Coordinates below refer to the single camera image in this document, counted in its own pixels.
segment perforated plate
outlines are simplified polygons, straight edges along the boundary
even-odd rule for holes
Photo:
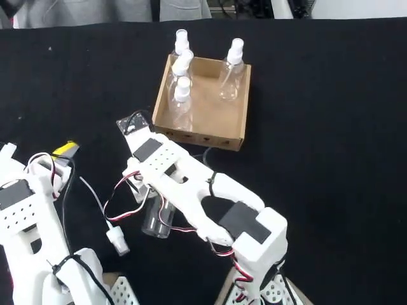
[[[13,236],[37,223],[36,195],[32,195],[0,212],[0,239]]]
[[[293,287],[288,284],[291,288],[297,305],[303,305],[300,298],[297,296]],[[230,294],[226,298],[227,301],[224,305],[248,305],[247,300],[243,300],[240,303],[236,303],[235,299],[240,295],[240,290],[237,287],[233,287]],[[282,305],[293,305],[293,300],[291,300],[290,295],[281,275],[277,275],[273,281],[270,281],[267,286],[261,291],[261,295],[271,304],[282,304]]]
[[[142,173],[163,174],[179,159],[178,145],[167,142],[142,163]]]
[[[119,276],[110,290],[110,295],[117,305],[140,305],[125,276]]]

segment black tablecloth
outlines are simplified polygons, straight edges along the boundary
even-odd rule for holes
[[[407,270],[407,19],[4,30],[0,138],[18,144],[20,161],[76,140],[78,173],[106,198],[129,157],[115,120],[154,107],[180,27],[200,57],[222,58],[233,37],[245,40],[246,140],[238,153],[212,151],[209,163],[287,218],[288,277],[316,304],[395,304]],[[111,211],[133,204],[123,189]],[[131,252],[118,258],[79,182],[68,207],[74,248],[93,248],[106,271],[124,271],[141,304],[213,304],[231,264],[194,234],[153,239],[138,215],[121,223]]]

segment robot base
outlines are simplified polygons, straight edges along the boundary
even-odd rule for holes
[[[110,290],[110,295],[116,305],[139,305],[132,287],[124,276],[118,277]]]
[[[240,295],[240,290],[233,286],[233,275],[235,270],[232,269],[224,283],[221,293],[215,303],[215,305],[248,305],[247,300],[243,300],[240,303],[235,302],[237,296]],[[293,287],[289,283],[291,292],[294,295],[297,305],[312,305],[312,303],[300,293],[296,287]],[[287,287],[284,285],[284,281],[281,275],[277,275],[272,281],[270,281],[267,286],[261,291],[261,295],[268,302],[267,304],[278,304],[278,305],[294,305],[291,299]],[[252,305],[265,305],[263,301],[253,302]]]

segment black pad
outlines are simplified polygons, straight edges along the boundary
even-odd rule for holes
[[[246,232],[258,243],[263,243],[271,232],[257,222],[257,215],[257,211],[238,201],[219,221],[219,225],[224,227],[235,239]]]
[[[0,210],[4,210],[33,194],[26,180],[20,180],[5,189],[0,188]]]
[[[160,146],[163,145],[159,141],[155,139],[148,139],[142,146],[138,148],[135,152],[133,152],[133,156],[135,156],[140,162],[144,162],[150,157]]]

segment person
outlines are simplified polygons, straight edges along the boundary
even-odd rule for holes
[[[0,0],[0,29],[151,22],[159,7],[159,20],[211,18],[207,0]]]

